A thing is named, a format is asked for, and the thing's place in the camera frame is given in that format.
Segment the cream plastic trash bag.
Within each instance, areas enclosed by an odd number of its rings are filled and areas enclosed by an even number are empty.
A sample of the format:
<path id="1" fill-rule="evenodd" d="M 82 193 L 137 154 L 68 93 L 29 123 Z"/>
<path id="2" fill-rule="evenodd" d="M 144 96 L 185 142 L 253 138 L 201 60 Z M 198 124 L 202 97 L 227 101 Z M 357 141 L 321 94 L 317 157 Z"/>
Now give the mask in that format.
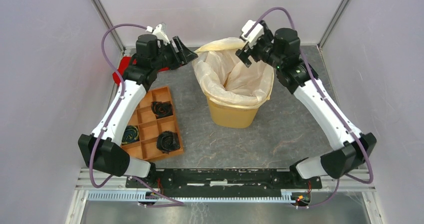
<path id="1" fill-rule="evenodd" d="M 244 42 L 236 37 L 216 40 L 199 47 L 192 62 L 203 93 L 213 102 L 232 108 L 256 109 L 272 93 L 274 69 L 259 61 L 247 67 L 236 51 Z"/>

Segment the yellow mesh trash bin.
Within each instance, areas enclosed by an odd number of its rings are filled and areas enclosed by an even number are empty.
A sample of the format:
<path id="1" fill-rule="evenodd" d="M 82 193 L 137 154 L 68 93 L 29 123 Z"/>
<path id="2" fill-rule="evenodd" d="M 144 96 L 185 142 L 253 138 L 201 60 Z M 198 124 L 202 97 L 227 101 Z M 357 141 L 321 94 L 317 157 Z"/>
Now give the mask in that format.
<path id="1" fill-rule="evenodd" d="M 258 108 L 240 109 L 217 104 L 209 97 L 207 97 L 207 103 L 213 122 L 216 125 L 228 128 L 249 127 L 258 112 Z"/>

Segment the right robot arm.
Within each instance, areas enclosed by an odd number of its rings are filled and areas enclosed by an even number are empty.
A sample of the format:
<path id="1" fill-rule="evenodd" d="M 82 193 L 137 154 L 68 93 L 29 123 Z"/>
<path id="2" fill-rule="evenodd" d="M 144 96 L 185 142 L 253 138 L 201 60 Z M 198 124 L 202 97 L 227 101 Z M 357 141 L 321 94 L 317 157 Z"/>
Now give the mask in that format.
<path id="1" fill-rule="evenodd" d="M 245 45 L 236 56 L 248 67 L 253 61 L 272 66 L 278 81 L 309 110 L 332 148 L 331 152 L 292 165 L 294 171 L 288 179 L 293 187 L 301 188 L 315 176 L 348 176 L 369 160 L 376 137 L 357 128 L 325 91 L 316 71 L 301 56 L 296 30 L 280 28 L 272 32 L 264 20 L 249 20 L 240 38 Z"/>

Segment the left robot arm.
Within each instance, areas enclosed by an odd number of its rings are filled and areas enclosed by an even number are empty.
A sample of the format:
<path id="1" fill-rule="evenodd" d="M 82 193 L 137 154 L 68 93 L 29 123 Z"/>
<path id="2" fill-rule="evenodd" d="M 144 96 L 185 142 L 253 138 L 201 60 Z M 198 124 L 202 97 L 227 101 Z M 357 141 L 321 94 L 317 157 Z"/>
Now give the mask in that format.
<path id="1" fill-rule="evenodd" d="M 125 69 L 111 106 L 91 134 L 79 137 L 78 146 L 87 167 L 114 176 L 137 176 L 139 183 L 149 188 L 156 184 L 157 174 L 150 170 L 148 161 L 131 157 L 121 148 L 124 131 L 158 71 L 177 69 L 198 55 L 177 36 L 165 41 L 154 34 L 144 34 L 135 46 L 135 63 Z"/>

